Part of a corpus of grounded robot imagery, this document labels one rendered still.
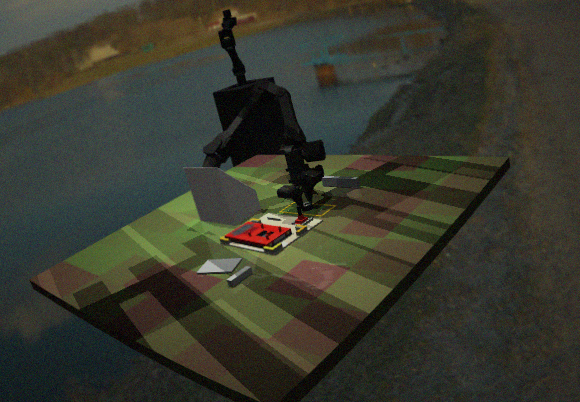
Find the beige flat slab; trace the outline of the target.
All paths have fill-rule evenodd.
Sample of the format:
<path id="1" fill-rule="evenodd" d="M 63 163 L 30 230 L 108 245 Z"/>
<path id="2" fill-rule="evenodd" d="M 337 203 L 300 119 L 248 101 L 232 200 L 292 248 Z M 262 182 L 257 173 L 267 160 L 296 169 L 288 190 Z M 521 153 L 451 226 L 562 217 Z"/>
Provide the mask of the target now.
<path id="1" fill-rule="evenodd" d="M 259 223 L 259 224 L 263 223 L 265 225 L 291 228 L 292 235 L 290 235 L 289 237 L 287 237 L 286 239 L 284 239 L 283 241 L 281 241 L 280 243 L 275 245 L 273 248 L 269 248 L 269 247 L 258 248 L 258 247 L 254 247 L 254 246 L 249 246 L 249 245 L 231 242 L 230 239 L 225 238 L 225 235 L 223 237 L 219 238 L 220 243 L 224 244 L 224 245 L 229 245 L 229 246 L 239 247 L 239 248 L 243 248 L 243 249 L 247 249 L 247 250 L 252 250 L 252 251 L 257 251 L 257 252 L 275 255 L 276 253 L 278 253 L 279 251 L 282 251 L 283 249 L 288 247 L 290 244 L 292 244 L 293 242 L 298 240 L 300 237 L 305 235 L 307 232 L 312 230 L 314 227 L 319 225 L 321 222 L 323 222 L 323 220 L 308 218 L 308 220 L 302 224 L 294 224 L 294 223 L 296 223 L 295 222 L 296 219 L 298 219 L 298 217 L 296 217 L 296 216 L 267 213 L 266 215 L 262 216 L 259 219 L 252 218 L 251 220 L 247 221 L 247 222 Z"/>

